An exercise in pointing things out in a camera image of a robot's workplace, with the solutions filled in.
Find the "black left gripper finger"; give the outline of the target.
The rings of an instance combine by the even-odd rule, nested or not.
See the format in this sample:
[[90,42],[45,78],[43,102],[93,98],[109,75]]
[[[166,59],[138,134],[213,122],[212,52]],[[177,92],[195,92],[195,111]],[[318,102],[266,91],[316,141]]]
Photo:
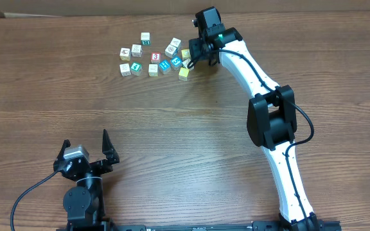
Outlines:
[[61,147],[61,150],[56,158],[56,160],[64,160],[64,153],[65,153],[65,150],[66,148],[70,147],[71,146],[71,143],[68,139],[64,140],[63,142],[63,145]]
[[113,144],[111,143],[109,134],[106,129],[103,130],[102,153],[105,155],[107,161],[110,164],[119,163],[119,155]]

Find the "white-top green-sided block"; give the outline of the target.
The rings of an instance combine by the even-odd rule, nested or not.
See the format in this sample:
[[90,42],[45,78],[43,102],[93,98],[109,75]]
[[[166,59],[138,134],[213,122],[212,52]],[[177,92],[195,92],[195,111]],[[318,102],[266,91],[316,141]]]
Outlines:
[[188,64],[191,62],[191,59],[188,58],[188,59],[185,59],[182,61],[182,67],[185,68],[185,69],[188,69],[189,71],[192,71],[194,69],[194,67],[188,67]]

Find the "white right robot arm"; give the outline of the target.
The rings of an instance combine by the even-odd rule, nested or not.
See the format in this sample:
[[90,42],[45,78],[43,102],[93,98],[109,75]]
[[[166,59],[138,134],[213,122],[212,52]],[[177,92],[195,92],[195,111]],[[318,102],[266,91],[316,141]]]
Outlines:
[[317,218],[306,197],[295,156],[296,114],[311,123],[296,105],[294,91],[270,78],[247,49],[236,28],[225,28],[218,10],[212,6],[196,13],[193,25],[198,37],[189,40],[191,60],[187,69],[206,60],[210,66],[222,64],[250,96],[247,131],[260,147],[272,171],[279,197],[280,220],[289,230],[316,230]]

